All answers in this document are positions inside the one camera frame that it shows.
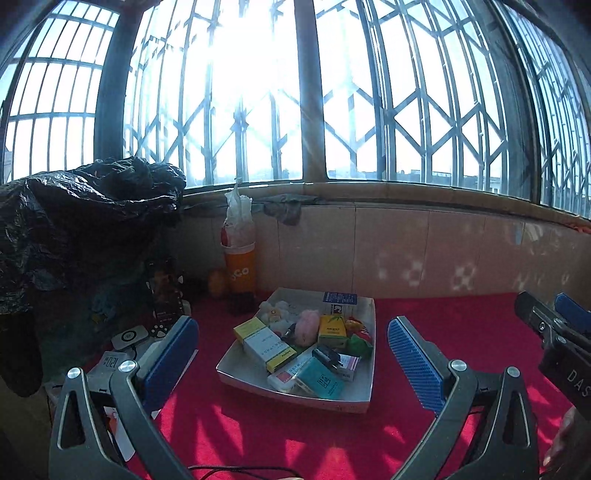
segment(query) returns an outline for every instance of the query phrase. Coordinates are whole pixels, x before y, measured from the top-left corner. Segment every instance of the red carpet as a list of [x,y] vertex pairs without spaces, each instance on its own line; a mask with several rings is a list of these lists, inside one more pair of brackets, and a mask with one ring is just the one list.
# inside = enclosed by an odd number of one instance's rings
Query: red carpet
[[[222,304],[203,301],[193,308],[199,353],[156,422],[186,465],[278,465],[299,471],[306,480],[388,480],[433,420],[386,342],[388,322],[406,315],[450,359],[485,372],[510,365],[521,370],[538,418],[542,456],[569,403],[538,372],[540,341],[513,314],[514,298],[376,300],[374,391],[366,415],[296,407],[223,385],[215,367],[233,341],[232,327],[248,317],[232,317]],[[463,439],[470,435],[467,426]],[[448,474],[462,455],[452,454]],[[137,455],[128,465],[148,478]],[[219,473],[214,478],[233,477]]]

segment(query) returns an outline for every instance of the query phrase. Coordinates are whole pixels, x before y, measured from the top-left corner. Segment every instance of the pink pom-pom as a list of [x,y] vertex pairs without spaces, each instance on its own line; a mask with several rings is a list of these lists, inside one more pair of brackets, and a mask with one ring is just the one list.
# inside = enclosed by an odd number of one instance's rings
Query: pink pom-pom
[[318,310],[304,310],[295,324],[295,342],[301,347],[309,347],[318,339],[320,313]]

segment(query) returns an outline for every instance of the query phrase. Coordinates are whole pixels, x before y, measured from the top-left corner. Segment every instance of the black plastic bag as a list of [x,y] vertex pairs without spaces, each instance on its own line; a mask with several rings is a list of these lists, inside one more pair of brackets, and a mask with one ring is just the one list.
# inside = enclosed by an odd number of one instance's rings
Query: black plastic bag
[[[1,185],[0,335],[16,335],[9,317],[29,311],[36,291],[128,274],[121,259],[180,219],[185,186],[177,167],[137,157]],[[6,361],[0,353],[0,374]]]

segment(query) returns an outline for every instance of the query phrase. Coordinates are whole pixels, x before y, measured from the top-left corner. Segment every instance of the cardboard tray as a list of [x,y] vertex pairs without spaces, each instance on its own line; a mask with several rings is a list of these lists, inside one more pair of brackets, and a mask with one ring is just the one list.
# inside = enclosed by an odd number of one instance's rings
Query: cardboard tray
[[[271,304],[285,300],[298,311],[305,309],[319,310],[321,314],[330,313],[330,304],[323,302],[324,293],[316,291],[291,290],[279,288],[269,298]],[[267,373],[255,365],[244,353],[236,340],[218,363],[216,370],[220,380],[227,385],[241,388],[248,392],[276,400],[304,405],[325,410],[343,411],[348,413],[365,413],[369,408],[371,392],[374,384],[375,365],[375,304],[373,299],[358,297],[353,316],[361,320],[374,340],[374,351],[371,358],[362,360],[355,371],[355,380],[345,382],[339,400],[320,400],[318,398],[289,395],[274,390],[267,382]]]

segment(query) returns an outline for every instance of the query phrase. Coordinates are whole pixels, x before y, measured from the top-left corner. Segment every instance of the teal box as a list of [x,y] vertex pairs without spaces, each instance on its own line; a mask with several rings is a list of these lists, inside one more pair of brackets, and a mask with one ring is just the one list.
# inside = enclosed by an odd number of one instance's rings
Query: teal box
[[338,400],[344,383],[317,358],[310,358],[294,377],[306,393],[324,400]]

